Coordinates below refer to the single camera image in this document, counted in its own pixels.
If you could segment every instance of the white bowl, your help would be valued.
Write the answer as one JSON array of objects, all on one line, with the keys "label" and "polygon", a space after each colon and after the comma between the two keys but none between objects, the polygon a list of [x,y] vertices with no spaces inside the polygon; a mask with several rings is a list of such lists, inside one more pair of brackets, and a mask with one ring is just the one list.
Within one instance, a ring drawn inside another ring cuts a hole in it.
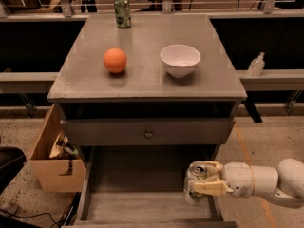
[{"label": "white bowl", "polygon": [[187,45],[171,45],[161,51],[161,60],[168,73],[175,78],[182,78],[197,67],[200,53]]}]

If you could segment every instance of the cardboard box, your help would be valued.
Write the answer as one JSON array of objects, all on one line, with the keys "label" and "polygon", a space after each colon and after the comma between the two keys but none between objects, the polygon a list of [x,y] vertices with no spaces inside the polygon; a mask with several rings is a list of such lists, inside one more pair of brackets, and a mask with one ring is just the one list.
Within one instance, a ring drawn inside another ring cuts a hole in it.
[{"label": "cardboard box", "polygon": [[82,160],[48,160],[60,128],[60,115],[54,106],[48,111],[34,141],[30,165],[47,192],[81,192],[86,174]]}]

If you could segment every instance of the closed drawer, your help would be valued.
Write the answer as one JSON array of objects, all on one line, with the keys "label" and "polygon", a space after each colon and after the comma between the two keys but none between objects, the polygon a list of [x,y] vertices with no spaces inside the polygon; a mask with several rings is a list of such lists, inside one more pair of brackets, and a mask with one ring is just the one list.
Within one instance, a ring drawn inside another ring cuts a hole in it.
[{"label": "closed drawer", "polygon": [[61,121],[72,144],[171,145],[226,143],[232,119],[113,119]]}]

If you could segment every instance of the silver can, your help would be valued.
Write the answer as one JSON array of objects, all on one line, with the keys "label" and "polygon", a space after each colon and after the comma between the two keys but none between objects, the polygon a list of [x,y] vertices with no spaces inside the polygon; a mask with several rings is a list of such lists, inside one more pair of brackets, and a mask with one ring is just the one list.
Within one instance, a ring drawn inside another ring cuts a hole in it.
[{"label": "silver can", "polygon": [[117,26],[123,29],[129,28],[131,26],[129,0],[114,0],[114,10]]},{"label": "silver can", "polygon": [[205,180],[208,178],[208,169],[202,161],[190,164],[184,179],[183,191],[185,200],[191,205],[203,205],[206,195],[197,193],[189,187],[189,181]]}]

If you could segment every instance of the orange fruit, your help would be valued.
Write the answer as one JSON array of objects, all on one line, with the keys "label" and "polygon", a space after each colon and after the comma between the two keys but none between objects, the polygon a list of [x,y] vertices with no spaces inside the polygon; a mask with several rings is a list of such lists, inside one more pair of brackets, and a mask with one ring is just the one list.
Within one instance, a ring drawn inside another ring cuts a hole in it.
[{"label": "orange fruit", "polygon": [[112,73],[124,71],[126,66],[126,55],[119,48],[111,48],[104,54],[104,66]]}]

